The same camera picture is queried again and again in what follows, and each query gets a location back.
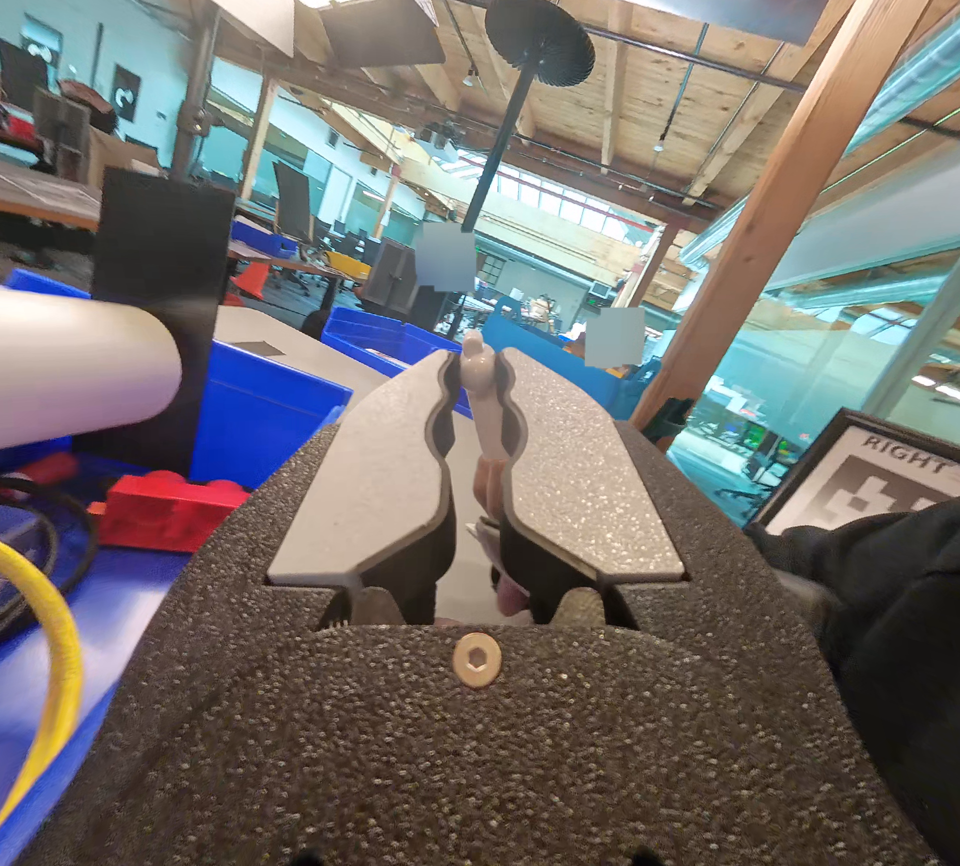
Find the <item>black wall poster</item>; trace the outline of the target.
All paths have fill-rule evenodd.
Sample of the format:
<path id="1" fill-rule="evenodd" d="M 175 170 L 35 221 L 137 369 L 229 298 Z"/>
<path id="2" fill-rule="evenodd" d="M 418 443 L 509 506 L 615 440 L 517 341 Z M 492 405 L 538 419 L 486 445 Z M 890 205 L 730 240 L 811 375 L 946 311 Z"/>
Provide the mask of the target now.
<path id="1" fill-rule="evenodd" d="M 132 123 L 137 117 L 141 77 L 120 64 L 114 66 L 110 102 L 118 121 Z"/>
<path id="2" fill-rule="evenodd" d="M 20 29 L 20 48 L 43 60 L 48 69 L 59 71 L 64 47 L 63 35 L 35 17 L 24 14 Z"/>

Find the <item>wooden pillar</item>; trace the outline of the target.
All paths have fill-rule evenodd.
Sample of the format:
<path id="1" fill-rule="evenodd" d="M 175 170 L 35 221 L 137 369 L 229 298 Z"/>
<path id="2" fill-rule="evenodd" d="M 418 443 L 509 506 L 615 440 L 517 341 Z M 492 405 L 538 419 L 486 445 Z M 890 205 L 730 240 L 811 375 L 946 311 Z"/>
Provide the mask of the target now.
<path id="1" fill-rule="evenodd" d="M 853 3 L 632 414 L 659 451 L 686 426 L 931 1 Z"/>

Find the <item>blue storage bin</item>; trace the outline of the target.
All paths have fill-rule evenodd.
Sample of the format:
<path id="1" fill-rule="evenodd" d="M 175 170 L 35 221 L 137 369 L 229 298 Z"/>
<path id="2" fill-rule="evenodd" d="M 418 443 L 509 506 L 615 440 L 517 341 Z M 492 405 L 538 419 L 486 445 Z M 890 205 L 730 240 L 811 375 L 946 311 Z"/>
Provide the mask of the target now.
<path id="1" fill-rule="evenodd" d="M 434 332 L 426 331 L 411 322 L 403 324 L 403 344 L 400 358 L 409 366 L 415 365 L 426 356 L 437 351 L 447 351 L 460 355 L 462 344 Z"/>
<path id="2" fill-rule="evenodd" d="M 334 307 L 320 335 L 322 344 L 354 361 L 393 377 L 410 359 L 403 323 L 346 307 Z"/>
<path id="3" fill-rule="evenodd" d="M 240 216 L 231 223 L 231 240 L 272 259 L 286 261 L 298 254 L 296 240 Z"/>

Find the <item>wooden desk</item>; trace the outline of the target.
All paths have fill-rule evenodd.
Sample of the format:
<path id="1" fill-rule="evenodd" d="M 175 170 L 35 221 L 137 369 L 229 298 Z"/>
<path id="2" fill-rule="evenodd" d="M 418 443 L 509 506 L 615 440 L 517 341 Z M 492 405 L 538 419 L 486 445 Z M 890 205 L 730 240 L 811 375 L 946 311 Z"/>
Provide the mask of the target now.
<path id="1" fill-rule="evenodd" d="M 354 285 L 363 285 L 363 283 L 354 282 L 346 278 L 340 272 L 330 269 L 326 259 L 315 263 L 293 258 L 291 260 L 272 259 L 258 253 L 254 249 L 247 248 L 239 243 L 229 241 L 227 247 L 228 264 L 226 268 L 226 285 L 228 285 L 229 276 L 242 272 L 251 261 L 268 261 L 272 270 L 281 270 L 282 272 L 301 273 L 303 275 L 317 276 L 326 283 L 326 290 L 320 302 L 322 310 L 330 311 L 334 308 L 336 297 L 338 296 L 343 284 L 353 283 Z"/>

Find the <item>person's dark clothing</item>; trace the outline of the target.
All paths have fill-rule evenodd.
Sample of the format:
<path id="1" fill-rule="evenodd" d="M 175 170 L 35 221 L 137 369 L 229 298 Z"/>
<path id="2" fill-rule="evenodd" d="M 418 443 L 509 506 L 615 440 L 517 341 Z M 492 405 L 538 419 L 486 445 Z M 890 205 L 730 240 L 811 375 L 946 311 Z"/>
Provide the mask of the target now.
<path id="1" fill-rule="evenodd" d="M 818 645 L 846 713 L 906 816 L 958 864 L 959 500 L 746 535 L 829 594 Z"/>

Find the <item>black pole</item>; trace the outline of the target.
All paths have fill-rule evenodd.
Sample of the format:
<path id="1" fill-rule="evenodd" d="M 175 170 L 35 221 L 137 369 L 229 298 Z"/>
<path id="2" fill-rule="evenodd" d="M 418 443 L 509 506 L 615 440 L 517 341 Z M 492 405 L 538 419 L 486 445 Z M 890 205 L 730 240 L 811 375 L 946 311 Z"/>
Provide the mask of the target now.
<path id="1" fill-rule="evenodd" d="M 210 0 L 199 0 L 186 93 L 176 117 L 176 134 L 170 177 L 186 181 L 191 176 L 198 145 L 210 133 L 207 98 L 221 9 Z"/>

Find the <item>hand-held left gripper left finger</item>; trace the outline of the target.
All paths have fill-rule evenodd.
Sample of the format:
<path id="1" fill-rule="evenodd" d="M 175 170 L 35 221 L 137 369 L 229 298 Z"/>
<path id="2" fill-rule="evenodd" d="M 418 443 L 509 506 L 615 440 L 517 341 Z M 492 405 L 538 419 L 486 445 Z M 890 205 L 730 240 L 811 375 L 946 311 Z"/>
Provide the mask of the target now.
<path id="1" fill-rule="evenodd" d="M 432 352 L 345 414 L 267 572 L 356 599 L 378 587 L 434 622 L 457 546 L 450 467 L 460 356 Z"/>

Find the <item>cardboard box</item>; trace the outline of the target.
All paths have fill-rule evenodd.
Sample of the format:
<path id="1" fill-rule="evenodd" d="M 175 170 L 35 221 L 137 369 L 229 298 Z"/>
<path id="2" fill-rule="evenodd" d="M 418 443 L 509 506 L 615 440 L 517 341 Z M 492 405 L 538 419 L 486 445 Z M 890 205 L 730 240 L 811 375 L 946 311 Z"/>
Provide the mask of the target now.
<path id="1" fill-rule="evenodd" d="M 102 190 L 108 169 L 164 176 L 156 149 L 106 134 L 89 126 L 85 185 Z"/>

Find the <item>white roll with black caps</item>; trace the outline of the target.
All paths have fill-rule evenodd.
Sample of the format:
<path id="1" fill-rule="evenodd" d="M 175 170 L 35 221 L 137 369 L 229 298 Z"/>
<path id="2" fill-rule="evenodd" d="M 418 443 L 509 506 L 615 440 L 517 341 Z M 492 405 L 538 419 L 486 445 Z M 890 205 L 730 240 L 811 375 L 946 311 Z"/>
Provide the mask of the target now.
<path id="1" fill-rule="evenodd" d="M 144 310 L 2 290 L 2 449 L 144 421 L 182 377 L 172 334 Z"/>

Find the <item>black round-base stand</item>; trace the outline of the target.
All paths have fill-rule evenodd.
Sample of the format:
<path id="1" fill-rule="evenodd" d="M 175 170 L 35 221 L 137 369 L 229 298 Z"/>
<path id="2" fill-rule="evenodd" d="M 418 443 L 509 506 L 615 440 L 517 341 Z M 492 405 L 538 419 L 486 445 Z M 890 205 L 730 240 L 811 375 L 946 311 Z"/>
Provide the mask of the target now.
<path id="1" fill-rule="evenodd" d="M 464 234 L 474 232 L 533 83 L 575 87 L 590 77 L 595 64 L 594 44 L 584 26 L 547 0 L 493 0 L 486 9 L 485 32 L 494 51 L 518 70 L 518 76 L 463 217 Z"/>

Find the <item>black computer monitor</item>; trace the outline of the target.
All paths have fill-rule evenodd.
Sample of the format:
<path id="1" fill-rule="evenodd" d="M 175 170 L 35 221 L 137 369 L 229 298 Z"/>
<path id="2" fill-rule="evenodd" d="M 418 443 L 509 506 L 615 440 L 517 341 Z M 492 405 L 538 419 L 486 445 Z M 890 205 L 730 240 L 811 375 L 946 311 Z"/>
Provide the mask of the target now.
<path id="1" fill-rule="evenodd" d="M 394 320 L 409 316 L 419 284 L 416 252 L 392 239 L 382 239 L 359 299 L 363 309 Z"/>

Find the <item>blue cabinet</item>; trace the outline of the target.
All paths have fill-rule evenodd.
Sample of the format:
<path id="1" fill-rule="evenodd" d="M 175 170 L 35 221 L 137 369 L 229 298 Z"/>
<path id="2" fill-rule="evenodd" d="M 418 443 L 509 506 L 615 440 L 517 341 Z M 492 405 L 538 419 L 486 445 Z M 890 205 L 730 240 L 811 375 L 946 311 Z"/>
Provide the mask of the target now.
<path id="1" fill-rule="evenodd" d="M 508 296 L 498 299 L 481 329 L 485 344 L 497 353 L 514 348 L 569 380 L 612 418 L 630 418 L 647 387 L 641 371 L 619 378 L 603 369 L 588 367 L 583 359 L 563 349 L 560 338 L 517 322 L 521 307 L 518 300 Z"/>

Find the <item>red plastic clamp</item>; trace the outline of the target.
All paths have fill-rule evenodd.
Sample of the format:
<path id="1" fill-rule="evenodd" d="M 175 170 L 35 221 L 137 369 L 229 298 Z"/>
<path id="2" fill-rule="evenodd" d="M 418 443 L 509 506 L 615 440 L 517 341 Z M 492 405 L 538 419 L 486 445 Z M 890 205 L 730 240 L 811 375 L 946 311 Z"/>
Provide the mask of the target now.
<path id="1" fill-rule="evenodd" d="M 193 554 L 249 496 L 229 480 L 192 484 L 153 471 L 121 477 L 87 514 L 104 546 Z"/>

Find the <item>blue plastic bin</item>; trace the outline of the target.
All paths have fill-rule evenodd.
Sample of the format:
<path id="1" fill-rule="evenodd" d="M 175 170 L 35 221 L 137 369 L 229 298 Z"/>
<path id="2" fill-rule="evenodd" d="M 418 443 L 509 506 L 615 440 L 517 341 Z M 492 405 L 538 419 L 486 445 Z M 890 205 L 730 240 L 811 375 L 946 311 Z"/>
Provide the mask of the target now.
<path id="1" fill-rule="evenodd" d="M 274 360 L 282 355 L 266 340 L 216 333 L 192 482 L 223 479 L 257 488 L 346 410 L 350 388 Z M 2 824 L 2 864 L 17 860 L 84 763 L 133 650 L 190 558 L 166 549 L 100 547 L 69 591 L 84 659 L 78 727 Z M 2 798 L 39 723 L 48 658 L 38 627 L 2 639 Z"/>

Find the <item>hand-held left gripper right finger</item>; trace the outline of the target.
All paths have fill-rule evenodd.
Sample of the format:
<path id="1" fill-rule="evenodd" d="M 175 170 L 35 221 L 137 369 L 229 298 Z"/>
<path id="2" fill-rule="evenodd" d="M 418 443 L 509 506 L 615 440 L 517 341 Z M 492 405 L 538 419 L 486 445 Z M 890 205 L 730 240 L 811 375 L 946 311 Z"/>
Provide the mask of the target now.
<path id="1" fill-rule="evenodd" d="M 509 347 L 502 410 L 500 556 L 548 622 L 576 588 L 615 608 L 616 587 L 677 585 L 688 572 L 612 417 L 584 390 Z"/>

